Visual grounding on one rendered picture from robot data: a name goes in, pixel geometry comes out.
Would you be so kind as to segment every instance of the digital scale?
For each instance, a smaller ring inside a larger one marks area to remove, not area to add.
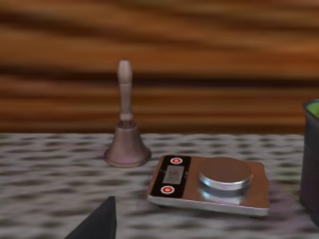
[[[264,217],[269,182],[264,165],[228,157],[160,158],[148,201],[169,207]]]

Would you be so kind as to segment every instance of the table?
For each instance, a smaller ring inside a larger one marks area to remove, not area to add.
[[[103,161],[111,134],[0,134],[0,239],[61,239],[116,196],[118,239],[315,239],[297,202],[300,135],[144,134],[153,158],[117,169]],[[231,156],[265,164],[267,219],[158,208],[146,189],[163,154]]]

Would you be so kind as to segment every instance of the dark triangular object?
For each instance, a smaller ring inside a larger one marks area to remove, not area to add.
[[[65,239],[115,239],[115,197],[109,197]]]

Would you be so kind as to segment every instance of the red button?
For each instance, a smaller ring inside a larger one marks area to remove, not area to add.
[[[172,164],[180,164],[180,163],[183,162],[183,160],[182,160],[181,158],[172,158],[172,159],[170,160],[170,162],[171,162]]]
[[[160,189],[160,191],[164,194],[172,194],[175,189],[172,186],[164,186]]]

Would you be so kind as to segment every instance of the gray container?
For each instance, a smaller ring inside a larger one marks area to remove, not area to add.
[[[300,202],[319,227],[319,99],[304,103],[305,144]]]

